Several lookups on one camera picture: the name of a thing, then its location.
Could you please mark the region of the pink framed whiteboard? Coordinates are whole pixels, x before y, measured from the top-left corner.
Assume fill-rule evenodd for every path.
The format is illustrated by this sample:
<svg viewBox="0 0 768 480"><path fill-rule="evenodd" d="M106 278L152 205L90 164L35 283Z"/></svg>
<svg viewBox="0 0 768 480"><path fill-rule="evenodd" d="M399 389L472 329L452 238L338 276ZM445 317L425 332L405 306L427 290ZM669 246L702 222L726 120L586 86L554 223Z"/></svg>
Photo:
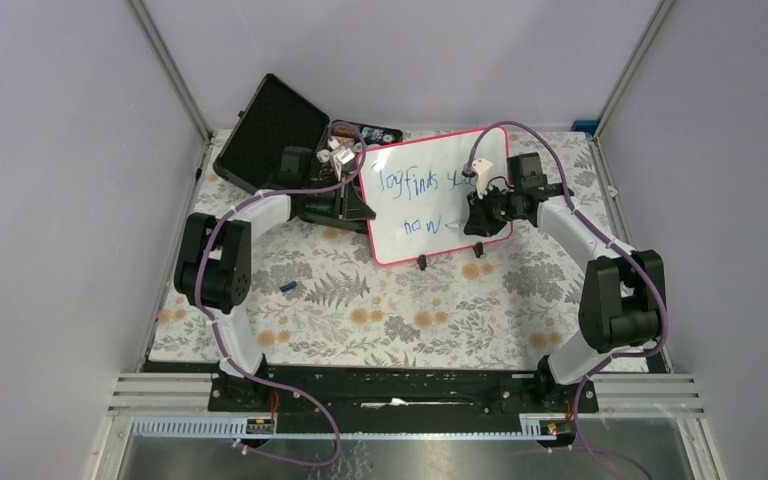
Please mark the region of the pink framed whiteboard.
<svg viewBox="0 0 768 480"><path fill-rule="evenodd" d="M447 223L465 225L467 195L475 188L462 175L480 128L369 149L359 174L364 202L377 214L368 222L376 263L387 266L507 240L513 227L485 238L467 236Z"/></svg>

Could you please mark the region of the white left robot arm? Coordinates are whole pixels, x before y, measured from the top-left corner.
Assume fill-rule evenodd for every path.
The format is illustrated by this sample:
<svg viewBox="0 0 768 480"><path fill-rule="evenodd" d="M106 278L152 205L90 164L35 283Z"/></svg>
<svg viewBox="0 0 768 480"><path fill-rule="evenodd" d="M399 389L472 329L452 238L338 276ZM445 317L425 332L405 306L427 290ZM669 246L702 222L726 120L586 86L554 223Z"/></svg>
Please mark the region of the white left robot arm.
<svg viewBox="0 0 768 480"><path fill-rule="evenodd" d="M232 398L248 411L269 401L274 383L243 305L253 283L253 243L298 217L362 232L376 212L359 195L362 155L338 147L287 147L264 186L222 216L194 212L184 225L173 286L205 317L220 352L219 368L238 377Z"/></svg>

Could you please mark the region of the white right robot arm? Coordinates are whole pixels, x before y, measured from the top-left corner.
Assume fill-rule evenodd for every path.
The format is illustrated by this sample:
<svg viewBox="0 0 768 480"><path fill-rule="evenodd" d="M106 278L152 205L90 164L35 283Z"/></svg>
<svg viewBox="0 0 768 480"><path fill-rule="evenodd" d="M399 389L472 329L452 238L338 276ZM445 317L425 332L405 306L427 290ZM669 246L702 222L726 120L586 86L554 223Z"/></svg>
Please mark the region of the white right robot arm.
<svg viewBox="0 0 768 480"><path fill-rule="evenodd" d="M557 412L573 398L572 384L615 355L640 352L666 328L661 292L663 262L653 251L635 251L591 222L564 182L551 183L536 153L507 159L507 176L496 185L494 165L474 158L464 169L473 179L467 196L467 235L488 237L526 221L552 237L584 273L578 331L543 365L549 375L533 386L535 402Z"/></svg>

